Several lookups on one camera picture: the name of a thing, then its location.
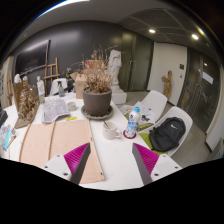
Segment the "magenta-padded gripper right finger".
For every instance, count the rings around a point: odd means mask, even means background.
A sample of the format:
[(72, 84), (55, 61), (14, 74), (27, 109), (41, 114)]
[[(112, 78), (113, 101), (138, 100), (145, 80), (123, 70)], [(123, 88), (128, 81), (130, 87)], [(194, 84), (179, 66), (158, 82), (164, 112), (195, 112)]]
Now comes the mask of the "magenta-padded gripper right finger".
[(182, 169), (182, 167), (167, 154), (158, 155), (137, 143), (133, 144), (132, 153), (135, 157), (144, 185)]

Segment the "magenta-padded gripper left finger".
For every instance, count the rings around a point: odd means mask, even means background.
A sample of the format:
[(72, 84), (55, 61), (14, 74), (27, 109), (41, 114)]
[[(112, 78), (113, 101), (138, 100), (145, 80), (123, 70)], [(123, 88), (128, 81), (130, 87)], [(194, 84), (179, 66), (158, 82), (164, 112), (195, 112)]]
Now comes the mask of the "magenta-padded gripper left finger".
[(74, 184), (79, 184), (89, 155), (90, 144), (85, 143), (64, 155), (56, 154), (42, 169)]

